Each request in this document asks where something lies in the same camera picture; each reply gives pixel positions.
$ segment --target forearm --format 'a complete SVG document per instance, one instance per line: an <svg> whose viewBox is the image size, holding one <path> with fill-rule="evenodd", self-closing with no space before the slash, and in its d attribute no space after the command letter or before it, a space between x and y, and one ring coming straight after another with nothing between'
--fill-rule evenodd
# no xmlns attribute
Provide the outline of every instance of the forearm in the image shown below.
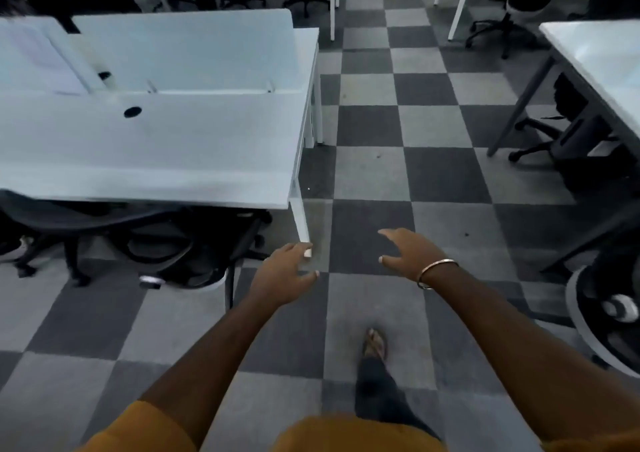
<svg viewBox="0 0 640 452"><path fill-rule="evenodd" d="M640 402L612 375L520 314L464 270L443 264L428 284L460 316L542 440L588 438L640 426Z"/></svg>
<svg viewBox="0 0 640 452"><path fill-rule="evenodd" d="M268 302L247 296L140 400L171 417L200 448L246 351L274 312Z"/></svg>

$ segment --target metal bracelet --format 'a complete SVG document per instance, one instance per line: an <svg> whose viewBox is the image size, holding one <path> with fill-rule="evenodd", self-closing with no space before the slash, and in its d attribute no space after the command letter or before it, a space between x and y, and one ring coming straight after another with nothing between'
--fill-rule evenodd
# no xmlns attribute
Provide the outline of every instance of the metal bracelet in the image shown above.
<svg viewBox="0 0 640 452"><path fill-rule="evenodd" d="M436 265L439 265L441 263L455 263L456 265L460 266L460 264L458 264L458 262L456 262L455 260L451 259L451 258L443 258L442 260L438 260L436 262L433 263L429 263L426 267L424 267L420 273L418 274L418 280L417 280L417 284L418 287L420 287L421 289L425 289L425 290L431 290L431 287L429 287L427 284L423 284L422 282L420 282L422 280L422 276L425 274L425 272L427 270L429 270L430 268L435 267Z"/></svg>

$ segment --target mustard yellow sleeve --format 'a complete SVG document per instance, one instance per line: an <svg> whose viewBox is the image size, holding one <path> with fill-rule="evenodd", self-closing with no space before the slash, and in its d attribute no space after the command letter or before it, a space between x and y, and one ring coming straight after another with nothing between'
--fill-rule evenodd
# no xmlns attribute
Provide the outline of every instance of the mustard yellow sleeve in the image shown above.
<svg viewBox="0 0 640 452"><path fill-rule="evenodd" d="M542 448L545 452L638 452L640 451L640 428L589 440L556 440L542 444Z"/></svg>
<svg viewBox="0 0 640 452"><path fill-rule="evenodd" d="M77 452L196 452L176 422L144 401L132 403L115 422Z"/></svg>

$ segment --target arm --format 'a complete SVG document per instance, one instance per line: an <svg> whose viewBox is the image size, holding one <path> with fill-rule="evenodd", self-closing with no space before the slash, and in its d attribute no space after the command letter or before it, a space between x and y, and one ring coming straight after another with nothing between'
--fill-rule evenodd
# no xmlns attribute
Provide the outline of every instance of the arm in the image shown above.
<svg viewBox="0 0 640 452"><path fill-rule="evenodd" d="M298 277L309 243L276 250L260 267L251 290L162 375L140 400L171 417L200 448L246 351L273 313L296 300L317 272Z"/></svg>
<svg viewBox="0 0 640 452"><path fill-rule="evenodd" d="M401 257L380 257L416 281L446 255L404 228L380 230ZM541 440L588 439L640 427L640 401L610 374L538 327L500 294L451 263L428 270L432 287L468 327L526 422Z"/></svg>

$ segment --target floor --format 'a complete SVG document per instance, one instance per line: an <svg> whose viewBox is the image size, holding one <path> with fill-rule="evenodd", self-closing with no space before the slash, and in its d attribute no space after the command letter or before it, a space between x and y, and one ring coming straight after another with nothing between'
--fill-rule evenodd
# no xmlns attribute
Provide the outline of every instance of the floor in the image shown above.
<svg viewBox="0 0 640 452"><path fill-rule="evenodd" d="M277 5L283 0L269 0ZM584 8L561 0L551 16ZM469 22L496 17L469 0L457 40L446 41L457 0L341 0L336 41L320 26L326 145L305 150L301 186L316 286L260 332L236 375L205 451L266 450L311 414L353 413L365 327L388 334L388 368L416 413L452 452L540 450L484 355L433 292L390 275L393 253L376 234L407 227L440 245L527 313L566 316L561 285L537 272L563 242L602 216L569 192L546 155L507 162L513 135L494 158L486 148L544 52L507 61L488 41L461 48ZM528 108L554 114L550 81ZM289 212L274 212L268 249L296 239ZM100 241L85 252L89 288L67 283L60 259L19 280L0 266L0 442L6 452L69 450L107 426L224 312L221 290L145 291ZM242 299L255 262L238 269ZM574 331L544 325L588 353ZM629 390L640 389L626 380Z"/></svg>

